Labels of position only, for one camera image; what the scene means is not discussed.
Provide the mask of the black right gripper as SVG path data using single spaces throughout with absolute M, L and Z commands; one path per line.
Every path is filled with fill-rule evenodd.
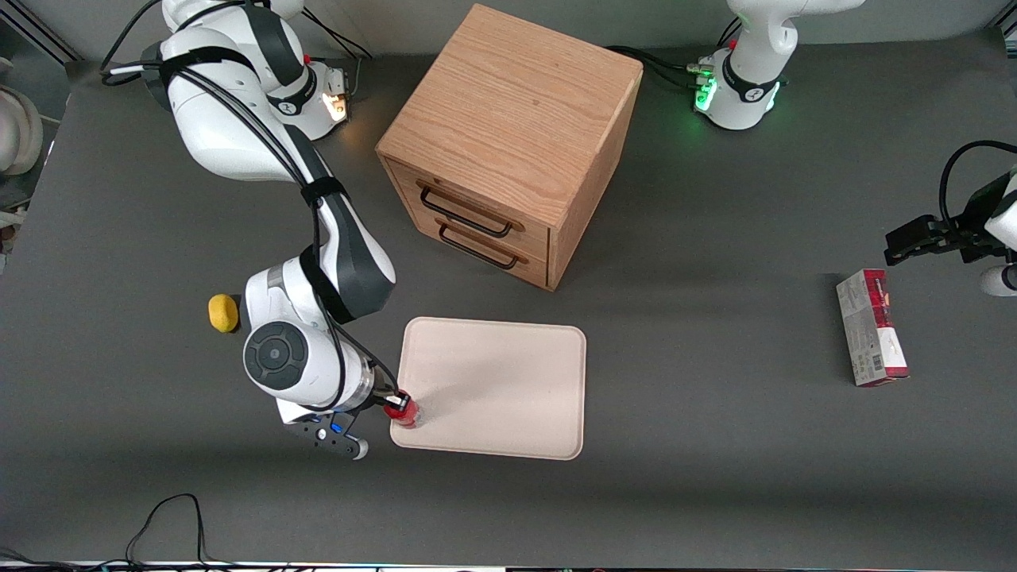
M 369 395 L 361 404 L 361 409 L 366 412 L 371 407 L 407 407 L 411 402 L 411 396 L 392 386 L 391 381 L 374 379 Z

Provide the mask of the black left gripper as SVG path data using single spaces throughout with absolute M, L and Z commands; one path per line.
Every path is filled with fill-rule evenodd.
M 965 263 L 981 258 L 1015 259 L 1016 191 L 1015 174 L 996 177 L 970 196 L 951 221 L 958 232 Z M 950 253 L 955 245 L 947 240 L 950 229 L 940 218 L 923 214 L 886 234 L 884 258 L 894 267 L 909 258 Z

